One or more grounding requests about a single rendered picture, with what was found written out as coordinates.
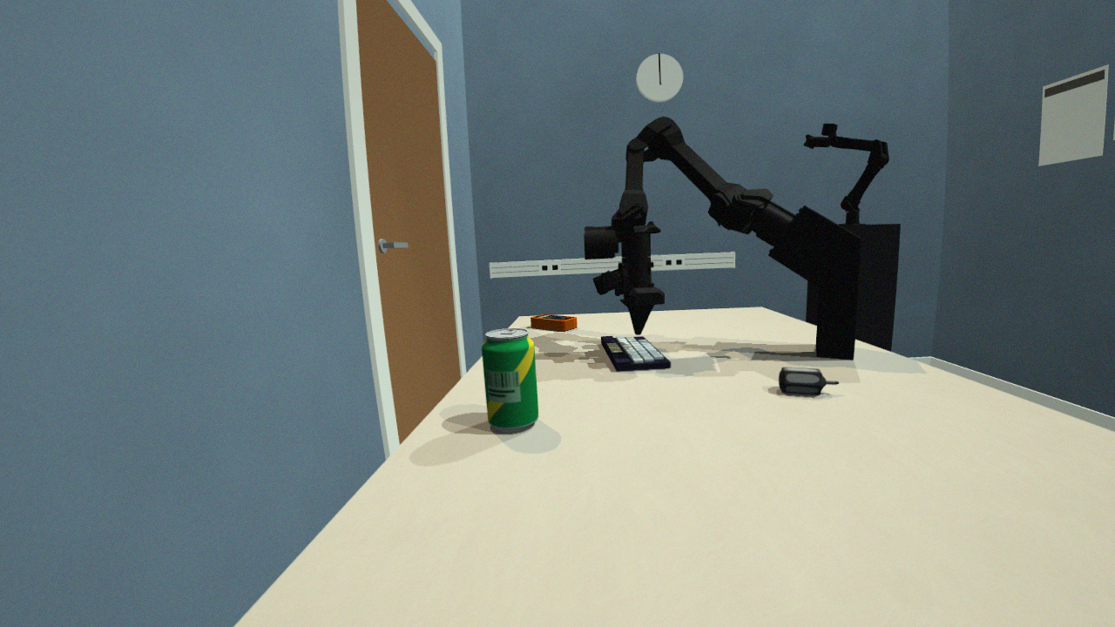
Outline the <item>dark blue keyboard panel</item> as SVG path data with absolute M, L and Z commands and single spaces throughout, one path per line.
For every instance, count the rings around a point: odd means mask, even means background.
M 672 361 L 667 360 L 644 336 L 634 338 L 601 336 L 601 344 L 617 372 L 672 368 Z

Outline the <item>orange digital multimeter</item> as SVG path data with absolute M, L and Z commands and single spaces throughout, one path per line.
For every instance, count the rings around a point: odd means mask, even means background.
M 554 330 L 554 332 L 568 332 L 568 330 L 572 330 L 578 326 L 576 317 L 553 317 L 552 314 L 534 316 L 530 318 L 530 324 L 532 324 L 533 328 Z

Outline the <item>green soda can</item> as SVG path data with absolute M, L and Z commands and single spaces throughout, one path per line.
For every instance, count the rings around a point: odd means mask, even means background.
M 527 329 L 486 332 L 482 345 L 489 425 L 498 431 L 527 430 L 539 418 L 535 346 Z

